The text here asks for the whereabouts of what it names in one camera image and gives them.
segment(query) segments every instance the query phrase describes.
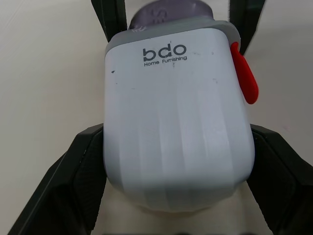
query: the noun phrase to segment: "red clip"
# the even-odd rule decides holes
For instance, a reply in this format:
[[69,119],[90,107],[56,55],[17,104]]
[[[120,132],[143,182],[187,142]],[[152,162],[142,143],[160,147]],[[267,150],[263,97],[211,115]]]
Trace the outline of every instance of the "red clip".
[[254,104],[259,96],[259,88],[246,59],[238,51],[238,43],[230,46],[240,88],[248,104]]

